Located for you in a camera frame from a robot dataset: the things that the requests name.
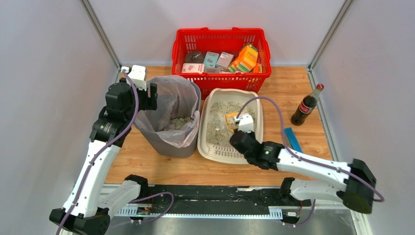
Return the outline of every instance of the litter box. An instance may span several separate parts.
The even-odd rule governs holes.
[[[255,92],[247,92],[238,89],[214,89],[206,98],[203,106],[200,125],[199,137],[197,140],[197,149],[200,155],[212,161],[228,163],[228,164],[248,164],[242,154],[235,148],[212,144],[207,142],[207,128],[209,120],[209,112],[212,104],[215,102],[241,102],[245,103],[253,97],[258,97]],[[259,99],[249,103],[249,106],[255,112],[254,131],[257,141],[262,142],[263,138],[263,114],[262,105]]]

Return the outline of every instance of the red label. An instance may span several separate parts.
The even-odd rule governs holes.
[[[309,113],[311,113],[311,111],[313,111],[312,108],[309,108],[309,107],[305,106],[303,101],[301,101],[301,103],[299,105],[299,110],[302,113],[305,113],[305,114],[309,114]]]

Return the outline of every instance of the bottle cap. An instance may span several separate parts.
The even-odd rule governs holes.
[[[324,85],[321,84],[321,83],[319,83],[319,84],[317,84],[316,88],[319,89],[319,90],[323,90],[324,89]]]

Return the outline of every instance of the red basket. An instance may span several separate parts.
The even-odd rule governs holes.
[[[238,56],[244,44],[251,43],[258,49],[258,62],[263,73],[181,73],[184,58],[189,51],[227,52]],[[173,45],[172,74],[196,83],[205,99],[215,88],[235,88],[258,92],[265,78],[271,76],[270,49],[260,28],[215,29],[190,28],[177,30]]]

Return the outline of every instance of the wooden surface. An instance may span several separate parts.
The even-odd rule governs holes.
[[[170,75],[170,67],[147,67],[148,78]],[[302,126],[294,126],[290,117],[303,97],[311,92],[304,67],[274,67],[259,95],[272,98],[283,111],[285,127],[293,127],[303,152],[323,159],[331,159],[317,110]],[[281,143],[277,111],[268,101],[262,101],[264,141]],[[202,157],[198,150],[185,159],[159,155],[141,133],[133,128],[108,173],[106,183],[120,184],[130,174],[148,179],[150,184],[224,185],[224,186],[280,186],[285,177],[301,175],[290,172],[262,170],[253,165],[233,165],[214,162]]]

